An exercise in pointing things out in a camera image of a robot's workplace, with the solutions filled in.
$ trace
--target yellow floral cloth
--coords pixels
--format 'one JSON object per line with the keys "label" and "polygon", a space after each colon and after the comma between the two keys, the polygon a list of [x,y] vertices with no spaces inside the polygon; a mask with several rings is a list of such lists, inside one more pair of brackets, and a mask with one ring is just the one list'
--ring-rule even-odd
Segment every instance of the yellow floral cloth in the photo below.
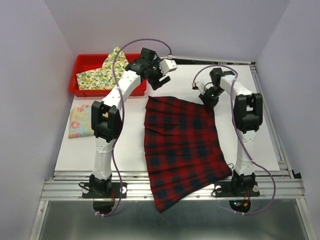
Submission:
{"label": "yellow floral cloth", "polygon": [[92,136],[94,131],[91,129],[91,107],[82,105],[74,107],[70,111],[69,138],[79,138]]}
{"label": "yellow floral cloth", "polygon": [[[102,67],[78,73],[76,79],[80,90],[107,90],[112,89],[116,83],[112,74],[112,63],[116,54],[120,51],[120,47],[116,47],[112,53],[104,60]],[[115,74],[117,79],[124,74],[128,64],[125,53],[121,51],[115,62]]]}

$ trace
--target red box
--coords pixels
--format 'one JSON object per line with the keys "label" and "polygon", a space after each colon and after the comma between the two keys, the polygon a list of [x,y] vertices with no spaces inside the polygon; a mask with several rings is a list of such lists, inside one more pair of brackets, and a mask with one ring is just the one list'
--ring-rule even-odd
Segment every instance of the red box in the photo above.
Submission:
{"label": "red box", "polygon": [[[131,62],[140,56],[139,53],[128,53],[126,59]],[[83,73],[88,70],[99,69],[108,57],[108,54],[80,54],[76,58],[72,72],[71,81],[69,84],[69,92],[77,97],[105,97],[111,92],[111,89],[106,90],[79,90],[76,74]],[[139,86],[133,90],[131,96],[144,96],[147,89],[147,81],[144,80]]]}

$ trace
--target red and black plaid fabric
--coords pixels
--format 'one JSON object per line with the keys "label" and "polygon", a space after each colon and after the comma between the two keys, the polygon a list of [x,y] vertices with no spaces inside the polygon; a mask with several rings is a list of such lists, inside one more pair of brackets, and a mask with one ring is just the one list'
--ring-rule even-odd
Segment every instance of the red and black plaid fabric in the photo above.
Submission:
{"label": "red and black plaid fabric", "polygon": [[145,159],[159,212],[232,174],[213,110],[172,96],[149,96],[145,109]]}

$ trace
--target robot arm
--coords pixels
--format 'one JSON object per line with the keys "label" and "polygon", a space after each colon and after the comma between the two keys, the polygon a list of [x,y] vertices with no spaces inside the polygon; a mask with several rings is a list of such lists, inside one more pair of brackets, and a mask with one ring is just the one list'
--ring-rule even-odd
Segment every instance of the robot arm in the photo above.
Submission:
{"label": "robot arm", "polygon": [[229,95],[233,91],[234,123],[240,139],[238,139],[237,143],[236,163],[229,191],[231,190],[235,195],[243,195],[243,193],[251,191],[257,185],[253,162],[249,159],[241,142],[252,156],[256,132],[263,121],[262,95],[260,93],[252,93],[238,81],[235,82],[233,89],[231,89],[235,78],[235,74],[232,71],[222,71],[221,68],[214,68],[210,72],[210,77],[213,84],[212,87],[206,89],[202,82],[195,82],[193,88],[199,89],[199,97],[207,109],[214,108],[218,104],[219,96],[224,91]]}
{"label": "robot arm", "polygon": [[[161,60],[155,51],[143,48],[140,57],[126,66],[122,78],[118,81],[123,102],[126,102],[144,79],[156,90],[170,81],[170,77],[165,75],[176,69],[175,61]],[[111,189],[112,149],[123,128],[119,88],[115,86],[101,101],[94,101],[91,107],[91,128],[96,137],[96,150],[88,187],[90,192],[101,196],[107,195]]]}

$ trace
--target white tabletop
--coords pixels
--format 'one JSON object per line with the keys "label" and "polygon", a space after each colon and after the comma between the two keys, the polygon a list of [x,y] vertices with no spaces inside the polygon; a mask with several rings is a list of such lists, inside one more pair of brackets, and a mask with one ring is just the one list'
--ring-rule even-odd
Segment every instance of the white tabletop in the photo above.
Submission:
{"label": "white tabletop", "polygon": [[[191,83],[196,73],[204,65],[179,65],[178,69],[168,75],[171,81],[163,87],[153,91],[147,86],[145,96],[130,97],[125,103],[125,120],[122,133],[115,147],[115,161],[120,171],[147,171],[144,151],[144,121],[145,106],[148,95],[153,97],[173,96],[189,102],[201,104],[199,91],[192,90]],[[232,66],[239,73],[238,81],[252,92],[257,92],[255,83],[247,65]],[[209,72],[211,68],[204,70],[197,81],[210,82]],[[81,107],[83,104],[91,105],[94,100],[102,97],[74,97],[72,108]],[[227,163],[236,162],[237,136],[232,125],[230,96],[223,93],[219,103],[214,108],[215,122],[218,132],[220,147]],[[69,121],[66,124],[55,171],[92,171],[95,162],[96,142],[94,136],[68,138]],[[269,171],[278,171],[278,158],[274,150],[268,127],[263,118],[256,135],[253,159]]]}

